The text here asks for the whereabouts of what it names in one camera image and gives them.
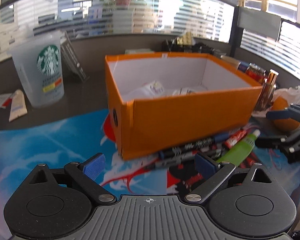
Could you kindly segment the green tube white cap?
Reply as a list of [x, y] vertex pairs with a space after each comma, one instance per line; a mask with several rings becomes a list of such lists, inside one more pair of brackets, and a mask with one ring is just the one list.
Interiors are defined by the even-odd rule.
[[218, 163], [231, 163], [236, 167], [249, 156], [255, 147], [255, 141], [260, 136], [261, 131], [256, 129], [253, 133], [246, 135], [241, 141], [235, 144], [228, 152], [216, 161]]

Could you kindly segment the copper metallic tumbler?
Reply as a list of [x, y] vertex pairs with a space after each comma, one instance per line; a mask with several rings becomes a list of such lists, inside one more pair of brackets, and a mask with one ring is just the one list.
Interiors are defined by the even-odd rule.
[[255, 111], [261, 112], [270, 107], [270, 103], [276, 89], [276, 80], [278, 75], [278, 72], [275, 70], [271, 69], [269, 71], [268, 77], [263, 83], [261, 94], [254, 109]]

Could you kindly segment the colourful AGON desk mat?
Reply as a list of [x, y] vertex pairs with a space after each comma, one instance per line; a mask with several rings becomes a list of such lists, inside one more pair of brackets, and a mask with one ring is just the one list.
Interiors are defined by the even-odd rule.
[[37, 164], [60, 168], [97, 153], [105, 155], [106, 165], [96, 181], [116, 196], [181, 194], [197, 180], [190, 174], [175, 176], [166, 170], [143, 172], [141, 168], [155, 161], [155, 155], [123, 161], [107, 110], [27, 129], [0, 131], [0, 239], [11, 236], [4, 220], [4, 206]]

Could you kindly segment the black grey marker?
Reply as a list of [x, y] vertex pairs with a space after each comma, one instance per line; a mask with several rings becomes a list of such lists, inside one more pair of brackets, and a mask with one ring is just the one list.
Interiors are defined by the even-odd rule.
[[198, 153], [202, 153], [203, 155], [206, 155], [206, 156], [210, 157], [211, 159], [217, 159], [222, 155], [223, 152], [224, 152], [223, 149], [215, 149], [215, 150], [209, 150], [209, 151], [206, 151], [203, 153], [202, 152], [185, 153], [179, 157], [174, 157], [171, 159], [157, 161], [155, 163], [149, 164], [149, 165], [145, 166], [144, 169], [145, 170], [156, 170], [156, 169], [161, 169], [161, 168], [166, 168], [166, 167], [171, 167], [171, 166], [177, 166], [185, 161], [193, 160]]

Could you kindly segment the blue capped black marker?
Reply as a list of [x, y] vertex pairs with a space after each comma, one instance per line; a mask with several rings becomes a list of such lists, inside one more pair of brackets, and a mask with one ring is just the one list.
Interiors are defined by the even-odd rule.
[[217, 144], [219, 142], [224, 142], [230, 137], [229, 132], [220, 133], [218, 135], [196, 140], [193, 142], [187, 142], [179, 146], [173, 146], [159, 151], [158, 155], [161, 160], [170, 159], [182, 155], [187, 152], [194, 150], [201, 150], [202, 148], [210, 147], [211, 145]]

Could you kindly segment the red drink can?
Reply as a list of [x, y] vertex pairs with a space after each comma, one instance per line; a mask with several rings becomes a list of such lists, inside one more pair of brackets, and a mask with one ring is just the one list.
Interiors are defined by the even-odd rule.
[[266, 70], [254, 63], [250, 63], [245, 73], [258, 83], [262, 84], [265, 79]]

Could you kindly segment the beige sachet packet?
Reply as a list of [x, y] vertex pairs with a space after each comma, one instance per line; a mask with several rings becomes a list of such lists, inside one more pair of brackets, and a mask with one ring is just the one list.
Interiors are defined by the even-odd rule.
[[23, 92], [18, 89], [12, 96], [9, 122], [12, 122], [19, 117], [25, 116], [26, 114], [27, 108], [25, 103], [25, 97]]

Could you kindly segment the orange cardboard box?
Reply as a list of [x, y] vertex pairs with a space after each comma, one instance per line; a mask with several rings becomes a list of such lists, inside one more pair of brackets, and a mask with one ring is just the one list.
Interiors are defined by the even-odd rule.
[[[125, 160], [245, 125], [261, 85], [210, 54], [107, 55], [106, 88], [117, 148]], [[144, 98], [159, 81], [165, 92]]]

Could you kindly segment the yellow building block plate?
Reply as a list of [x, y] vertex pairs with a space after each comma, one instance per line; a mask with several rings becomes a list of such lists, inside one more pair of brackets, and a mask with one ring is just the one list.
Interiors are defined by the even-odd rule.
[[190, 31], [185, 32], [183, 35], [178, 36], [176, 39], [177, 45], [191, 46], [193, 45], [192, 33]]

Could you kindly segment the black tilted booklet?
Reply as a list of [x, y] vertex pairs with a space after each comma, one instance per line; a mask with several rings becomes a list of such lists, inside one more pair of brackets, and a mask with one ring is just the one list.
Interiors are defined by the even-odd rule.
[[62, 32], [61, 35], [61, 57], [62, 63], [65, 64], [72, 75], [77, 77], [81, 82], [85, 82], [89, 79], [89, 76], [84, 72], [81, 66], [66, 31]]

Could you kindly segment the Starbucks plastic cup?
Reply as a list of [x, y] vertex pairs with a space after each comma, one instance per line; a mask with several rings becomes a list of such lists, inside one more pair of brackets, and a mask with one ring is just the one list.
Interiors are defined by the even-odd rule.
[[61, 31], [28, 38], [8, 50], [25, 94], [34, 108], [54, 104], [64, 95]]

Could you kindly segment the black mesh desk organizer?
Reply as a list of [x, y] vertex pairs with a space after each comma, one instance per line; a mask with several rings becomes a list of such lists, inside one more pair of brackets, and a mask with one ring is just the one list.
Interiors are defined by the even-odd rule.
[[161, 51], [163, 52], [181, 52], [181, 53], [200, 53], [216, 55], [221, 53], [219, 49], [212, 48], [202, 42], [194, 43], [194, 45], [183, 44], [177, 38], [172, 40], [164, 40], [161, 44]]

